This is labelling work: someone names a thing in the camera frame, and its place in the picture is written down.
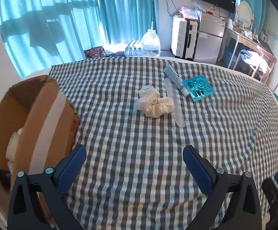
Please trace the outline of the brown cardboard box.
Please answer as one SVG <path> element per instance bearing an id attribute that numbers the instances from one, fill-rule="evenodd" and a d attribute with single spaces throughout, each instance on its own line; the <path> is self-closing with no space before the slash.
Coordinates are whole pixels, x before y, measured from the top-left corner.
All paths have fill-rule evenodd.
<path id="1" fill-rule="evenodd" d="M 57 82 L 41 75 L 21 81 L 0 102 L 0 174 L 41 173 L 55 167 L 73 148 L 79 116 Z M 7 227 L 11 189 L 0 179 L 0 226 Z"/>

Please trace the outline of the clear plastic strip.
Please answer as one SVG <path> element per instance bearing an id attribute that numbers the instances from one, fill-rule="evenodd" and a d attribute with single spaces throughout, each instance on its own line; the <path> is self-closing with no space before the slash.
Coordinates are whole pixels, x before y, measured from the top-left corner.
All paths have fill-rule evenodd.
<path id="1" fill-rule="evenodd" d="M 165 78 L 164 83 L 167 96 L 171 98 L 174 102 L 174 110 L 172 112 L 174 120 L 179 127 L 184 128 L 186 126 L 186 122 L 184 119 L 183 112 L 181 110 L 180 101 L 177 97 L 177 95 L 179 94 L 179 90 L 168 77 Z"/>

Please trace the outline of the crumpled white gauze cloth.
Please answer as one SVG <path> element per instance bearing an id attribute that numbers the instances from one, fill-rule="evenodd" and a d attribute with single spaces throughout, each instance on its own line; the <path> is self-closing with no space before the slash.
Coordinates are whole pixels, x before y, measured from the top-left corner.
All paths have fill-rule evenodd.
<path id="1" fill-rule="evenodd" d="M 152 85 L 145 85 L 139 90 L 139 99 L 134 108 L 147 117 L 159 118 L 173 112 L 174 102 L 169 97 L 160 97 L 160 93 Z"/>

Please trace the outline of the wooden chair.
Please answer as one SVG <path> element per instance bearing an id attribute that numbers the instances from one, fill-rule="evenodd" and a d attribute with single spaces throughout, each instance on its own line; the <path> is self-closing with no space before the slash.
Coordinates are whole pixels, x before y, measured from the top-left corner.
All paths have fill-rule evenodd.
<path id="1" fill-rule="evenodd" d="M 268 81 L 273 67 L 277 63 L 277 58 L 259 45 L 257 45 L 256 50 L 258 56 L 253 54 L 250 59 L 250 66 L 253 69 L 251 77 L 255 78 L 260 70 L 262 73 L 260 82 L 265 84 Z"/>

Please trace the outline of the green checkered cloth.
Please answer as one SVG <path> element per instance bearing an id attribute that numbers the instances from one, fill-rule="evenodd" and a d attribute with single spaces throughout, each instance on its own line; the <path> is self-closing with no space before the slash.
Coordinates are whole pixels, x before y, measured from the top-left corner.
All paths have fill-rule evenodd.
<path id="1" fill-rule="evenodd" d="M 185 120 L 146 117 L 139 90 L 166 96 L 164 68 L 214 88 L 193 102 L 177 94 Z M 55 79 L 80 116 L 76 142 L 87 160 L 65 196 L 84 229 L 185 229 L 206 197 L 183 161 L 192 145 L 214 167 L 249 171 L 257 188 L 278 172 L 278 102 L 249 76 L 207 64 L 157 58 L 100 58 L 55 65 Z"/>

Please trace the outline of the grey-blue ointment tube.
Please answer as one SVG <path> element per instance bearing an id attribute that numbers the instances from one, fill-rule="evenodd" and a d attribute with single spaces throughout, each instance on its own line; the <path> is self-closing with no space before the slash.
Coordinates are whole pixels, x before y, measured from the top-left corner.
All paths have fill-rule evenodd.
<path id="1" fill-rule="evenodd" d="M 185 97 L 190 96 L 189 91 L 183 84 L 183 80 L 169 64 L 163 69 L 163 72 Z"/>

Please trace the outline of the wooden desk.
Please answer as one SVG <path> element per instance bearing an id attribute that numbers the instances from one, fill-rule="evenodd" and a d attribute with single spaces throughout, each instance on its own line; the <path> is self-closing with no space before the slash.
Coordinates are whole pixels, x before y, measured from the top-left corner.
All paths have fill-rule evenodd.
<path id="1" fill-rule="evenodd" d="M 257 43 L 234 30 L 225 28 L 216 64 L 232 69 L 242 49 L 258 52 L 258 47 L 272 53 L 267 43 L 263 41 Z"/>

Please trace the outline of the silver mini fridge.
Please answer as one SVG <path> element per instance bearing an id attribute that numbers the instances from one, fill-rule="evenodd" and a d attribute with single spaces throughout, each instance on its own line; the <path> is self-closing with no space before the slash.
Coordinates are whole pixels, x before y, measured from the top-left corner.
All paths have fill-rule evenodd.
<path id="1" fill-rule="evenodd" d="M 223 40 L 225 22 L 206 12 L 197 13 L 198 31 L 194 61 L 215 64 Z"/>

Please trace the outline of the white hard-shell suitcase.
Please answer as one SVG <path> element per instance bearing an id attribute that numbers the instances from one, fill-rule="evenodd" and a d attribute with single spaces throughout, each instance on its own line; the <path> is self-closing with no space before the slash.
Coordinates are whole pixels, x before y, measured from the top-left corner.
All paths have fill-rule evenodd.
<path id="1" fill-rule="evenodd" d="M 171 50 L 174 56 L 192 59 L 197 40 L 198 23 L 182 17 L 174 17 L 172 22 Z"/>

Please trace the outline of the large clear water jug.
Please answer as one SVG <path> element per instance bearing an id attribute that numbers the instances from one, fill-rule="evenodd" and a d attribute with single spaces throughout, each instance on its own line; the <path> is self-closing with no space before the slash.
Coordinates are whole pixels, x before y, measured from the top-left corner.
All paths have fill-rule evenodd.
<path id="1" fill-rule="evenodd" d="M 147 30 L 141 40 L 141 48 L 144 57 L 159 57 L 161 44 L 160 39 L 153 28 L 154 22 L 151 22 L 151 28 Z"/>

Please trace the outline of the pack of small water bottles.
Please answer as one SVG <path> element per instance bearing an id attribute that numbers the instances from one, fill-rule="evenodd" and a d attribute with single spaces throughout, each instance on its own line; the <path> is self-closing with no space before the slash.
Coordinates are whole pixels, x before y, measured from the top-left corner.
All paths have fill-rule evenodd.
<path id="1" fill-rule="evenodd" d="M 125 57 L 141 57 L 143 56 L 142 44 L 139 40 L 131 41 L 125 48 Z"/>

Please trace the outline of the dark patterned bag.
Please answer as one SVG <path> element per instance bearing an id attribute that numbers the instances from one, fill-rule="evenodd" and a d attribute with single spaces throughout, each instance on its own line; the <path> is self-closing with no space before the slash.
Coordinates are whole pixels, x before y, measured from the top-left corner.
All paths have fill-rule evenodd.
<path id="1" fill-rule="evenodd" d="M 106 57 L 105 50 L 102 46 L 94 47 L 91 49 L 86 49 L 84 50 L 85 57 L 87 59 L 91 58 L 103 58 Z"/>

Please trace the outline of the oval white mirror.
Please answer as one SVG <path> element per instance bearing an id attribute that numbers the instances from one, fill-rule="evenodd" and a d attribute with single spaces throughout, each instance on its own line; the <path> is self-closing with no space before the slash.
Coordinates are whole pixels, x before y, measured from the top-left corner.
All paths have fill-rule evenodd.
<path id="1" fill-rule="evenodd" d="M 242 1 L 237 7 L 237 17 L 243 22 L 244 28 L 249 28 L 253 24 L 252 9 L 246 1 Z"/>

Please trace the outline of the teal window curtain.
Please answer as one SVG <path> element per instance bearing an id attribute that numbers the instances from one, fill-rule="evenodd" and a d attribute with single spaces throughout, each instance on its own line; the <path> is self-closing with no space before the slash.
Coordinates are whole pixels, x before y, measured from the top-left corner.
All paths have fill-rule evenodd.
<path id="1" fill-rule="evenodd" d="M 0 34 L 20 77 L 140 40 L 157 28 L 157 0 L 0 0 Z"/>

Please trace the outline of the teal right curtain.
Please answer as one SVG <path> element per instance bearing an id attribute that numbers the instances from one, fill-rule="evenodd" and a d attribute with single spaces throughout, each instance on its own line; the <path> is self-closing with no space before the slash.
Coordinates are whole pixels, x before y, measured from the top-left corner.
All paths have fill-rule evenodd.
<path id="1" fill-rule="evenodd" d="M 241 0 L 245 1 L 250 5 L 251 11 L 254 14 L 254 23 L 252 29 L 256 29 L 258 35 L 261 34 L 262 30 L 267 25 L 267 9 L 269 0 Z"/>

